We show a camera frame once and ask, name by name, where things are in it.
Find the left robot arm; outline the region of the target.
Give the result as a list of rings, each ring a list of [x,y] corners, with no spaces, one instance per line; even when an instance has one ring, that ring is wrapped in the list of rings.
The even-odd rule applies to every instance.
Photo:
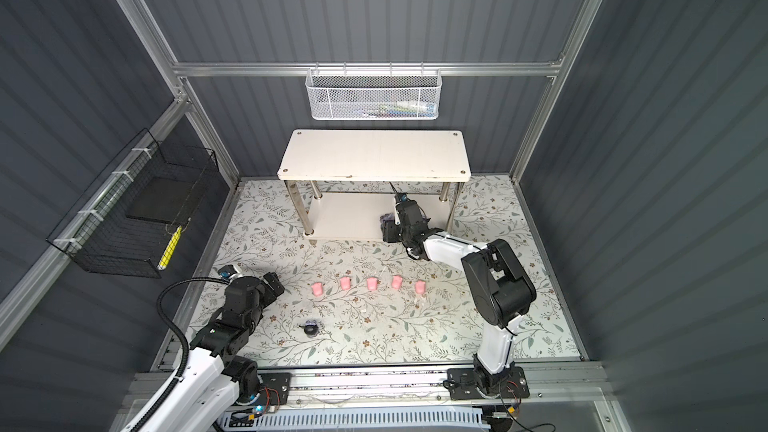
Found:
[[[188,340],[163,310],[169,290],[161,292],[156,309],[179,339],[181,357],[163,386],[123,427],[125,431],[220,431],[219,419],[231,407],[251,419],[287,402],[290,376],[271,374],[264,379],[257,362],[239,354],[264,309],[285,292],[277,274],[245,276],[230,265],[220,269],[217,278],[193,277],[179,283],[194,282],[223,285],[224,305]]]

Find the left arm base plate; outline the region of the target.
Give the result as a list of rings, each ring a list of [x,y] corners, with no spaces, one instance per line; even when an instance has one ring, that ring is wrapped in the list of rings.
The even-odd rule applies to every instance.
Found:
[[[242,400],[236,402],[239,406],[279,407],[287,404],[292,375],[290,373],[266,373],[259,376],[260,385],[257,391],[247,393]]]

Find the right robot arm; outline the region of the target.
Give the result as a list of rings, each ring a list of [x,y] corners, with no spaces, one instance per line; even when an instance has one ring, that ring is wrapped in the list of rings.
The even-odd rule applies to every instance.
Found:
[[[429,224],[417,201],[394,194],[394,211],[380,217],[383,240],[401,243],[413,260],[426,260],[462,272],[480,316],[482,340],[473,357],[478,391],[495,393],[512,374],[511,350],[518,329],[537,298],[536,288],[510,244],[503,239],[471,242]]]

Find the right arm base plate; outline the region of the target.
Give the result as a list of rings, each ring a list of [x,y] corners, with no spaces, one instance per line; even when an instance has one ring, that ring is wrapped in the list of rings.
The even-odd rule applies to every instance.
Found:
[[[454,401],[497,399],[519,401],[530,397],[528,381],[521,367],[510,367],[488,375],[480,369],[452,368],[442,386]]]

